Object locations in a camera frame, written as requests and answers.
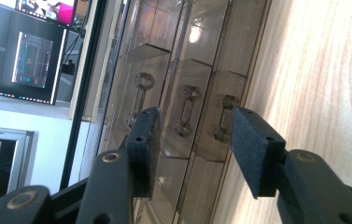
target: monitor screen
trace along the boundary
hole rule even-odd
[[[16,9],[23,13],[70,26],[75,13],[75,0],[17,0]]]
[[[13,12],[0,96],[55,105],[67,30]]]

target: foam pad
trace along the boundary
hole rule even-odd
[[[252,110],[233,109],[231,150],[254,198],[274,197],[275,164],[281,162],[286,140]]]
[[[134,180],[133,197],[152,196],[160,152],[159,114],[158,107],[142,111],[125,139]]]

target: wooden surface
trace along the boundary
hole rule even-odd
[[[246,107],[288,142],[322,156],[352,186],[352,1],[273,0]],[[279,223],[232,158],[214,223]]]

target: wall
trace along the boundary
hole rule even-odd
[[[59,190],[72,125],[67,116],[67,107],[0,97],[0,128],[34,132],[26,185],[43,185],[51,193]],[[70,183],[78,181],[89,126],[81,123]]]
[[[0,0],[0,4],[14,8],[16,6],[16,0]]]
[[[246,107],[352,186],[352,1],[273,1],[252,69]],[[275,203],[231,158],[214,223],[279,223]]]

